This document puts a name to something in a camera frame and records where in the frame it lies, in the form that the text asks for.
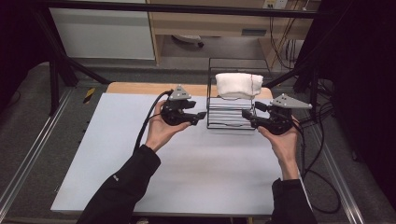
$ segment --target white panel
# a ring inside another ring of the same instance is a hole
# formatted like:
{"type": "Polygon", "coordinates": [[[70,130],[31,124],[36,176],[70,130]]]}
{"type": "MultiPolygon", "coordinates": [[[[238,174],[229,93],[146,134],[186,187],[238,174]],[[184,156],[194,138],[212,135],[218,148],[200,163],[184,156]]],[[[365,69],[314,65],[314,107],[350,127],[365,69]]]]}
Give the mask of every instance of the white panel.
{"type": "MultiPolygon", "coordinates": [[[[51,207],[80,212],[132,155],[155,95],[103,94],[51,207]]],[[[189,113],[205,111],[205,97],[189,113]]],[[[281,177],[271,145],[257,131],[208,130],[206,120],[176,134],[158,152],[162,164],[135,211],[147,215],[270,215],[281,177]]]]}
{"type": "Polygon", "coordinates": [[[147,12],[63,8],[50,11],[70,57],[154,60],[147,12]]]}

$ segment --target electrical outlet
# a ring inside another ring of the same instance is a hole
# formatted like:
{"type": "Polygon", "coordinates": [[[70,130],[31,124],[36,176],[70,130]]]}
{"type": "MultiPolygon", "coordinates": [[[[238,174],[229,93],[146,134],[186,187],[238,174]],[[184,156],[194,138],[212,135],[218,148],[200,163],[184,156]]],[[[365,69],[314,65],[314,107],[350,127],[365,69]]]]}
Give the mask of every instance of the electrical outlet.
{"type": "Polygon", "coordinates": [[[274,8],[276,9],[285,9],[288,0],[276,0],[274,8]]]}
{"type": "Polygon", "coordinates": [[[276,0],[265,0],[262,8],[275,8],[275,5],[276,5],[276,0]]]}

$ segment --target black clamp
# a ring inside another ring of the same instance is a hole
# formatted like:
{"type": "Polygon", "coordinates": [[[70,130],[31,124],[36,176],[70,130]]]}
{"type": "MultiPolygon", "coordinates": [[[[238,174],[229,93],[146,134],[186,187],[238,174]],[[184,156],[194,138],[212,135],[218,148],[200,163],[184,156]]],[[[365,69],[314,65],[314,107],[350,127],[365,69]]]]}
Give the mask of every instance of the black clamp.
{"type": "Polygon", "coordinates": [[[195,101],[189,101],[191,95],[188,94],[181,85],[178,85],[176,89],[169,95],[163,108],[161,110],[161,116],[163,120],[172,126],[176,126],[183,122],[189,122],[191,125],[196,125],[200,119],[204,119],[206,112],[198,114],[184,113],[184,109],[191,109],[195,107],[195,101]]]}
{"type": "Polygon", "coordinates": [[[293,126],[293,120],[291,116],[292,108],[310,109],[312,105],[293,99],[285,94],[276,97],[270,102],[271,105],[265,105],[261,102],[255,102],[255,108],[262,112],[268,112],[270,118],[262,118],[253,115],[249,110],[242,110],[242,117],[250,121],[252,128],[258,128],[262,126],[266,128],[270,133],[275,135],[281,135],[287,132],[293,126]]]}

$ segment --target white cloth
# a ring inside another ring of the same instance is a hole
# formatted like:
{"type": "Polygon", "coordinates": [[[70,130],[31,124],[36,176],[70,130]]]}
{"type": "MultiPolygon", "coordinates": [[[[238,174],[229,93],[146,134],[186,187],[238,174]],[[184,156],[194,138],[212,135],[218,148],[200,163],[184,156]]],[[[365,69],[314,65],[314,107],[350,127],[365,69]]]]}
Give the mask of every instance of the white cloth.
{"type": "Polygon", "coordinates": [[[262,76],[247,73],[216,75],[219,96],[252,100],[262,91],[262,76]]]}

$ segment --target person's left hand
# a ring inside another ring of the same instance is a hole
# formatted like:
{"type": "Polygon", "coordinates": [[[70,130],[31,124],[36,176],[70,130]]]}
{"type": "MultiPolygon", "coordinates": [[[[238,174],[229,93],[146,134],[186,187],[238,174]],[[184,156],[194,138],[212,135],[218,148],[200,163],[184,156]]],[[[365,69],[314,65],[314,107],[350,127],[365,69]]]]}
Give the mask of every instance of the person's left hand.
{"type": "Polygon", "coordinates": [[[150,147],[154,152],[163,147],[175,133],[185,130],[191,124],[189,122],[181,123],[177,126],[170,126],[161,117],[161,107],[165,101],[160,101],[155,105],[154,117],[149,120],[148,138],[146,146],[150,147]]]}

